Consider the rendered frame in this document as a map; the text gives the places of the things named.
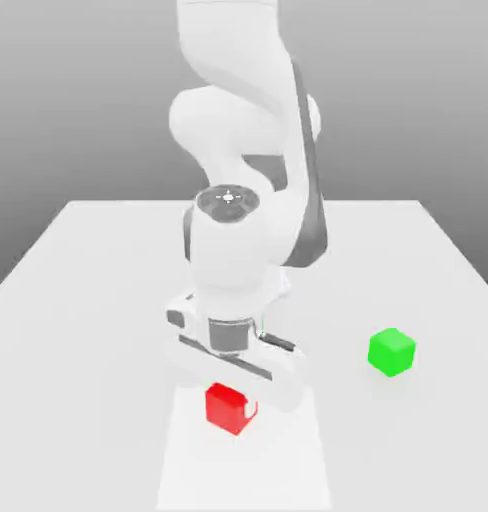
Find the small green cube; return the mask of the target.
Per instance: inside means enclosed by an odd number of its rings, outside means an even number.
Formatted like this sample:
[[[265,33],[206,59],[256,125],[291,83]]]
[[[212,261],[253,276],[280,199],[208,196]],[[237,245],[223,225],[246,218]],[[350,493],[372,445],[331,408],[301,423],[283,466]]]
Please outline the small green cube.
[[[413,365],[416,342],[396,328],[387,328],[369,340],[368,362],[387,377],[397,376]]]

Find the small red cube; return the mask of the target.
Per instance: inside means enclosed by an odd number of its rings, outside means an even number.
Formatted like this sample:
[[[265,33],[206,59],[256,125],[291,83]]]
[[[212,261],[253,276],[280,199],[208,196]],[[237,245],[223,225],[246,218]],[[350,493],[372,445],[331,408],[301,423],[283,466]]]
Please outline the small red cube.
[[[212,384],[205,392],[206,419],[213,425],[237,436],[256,416],[244,417],[246,396],[221,383]]]

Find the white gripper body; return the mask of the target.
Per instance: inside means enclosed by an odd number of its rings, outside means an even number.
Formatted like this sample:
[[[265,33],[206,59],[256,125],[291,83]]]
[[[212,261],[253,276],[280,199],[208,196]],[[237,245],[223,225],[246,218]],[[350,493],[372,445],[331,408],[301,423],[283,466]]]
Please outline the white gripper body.
[[[255,340],[240,355],[223,356],[179,334],[164,342],[164,352],[174,366],[201,382],[223,384],[283,412],[296,409],[305,395],[307,359],[297,350]]]

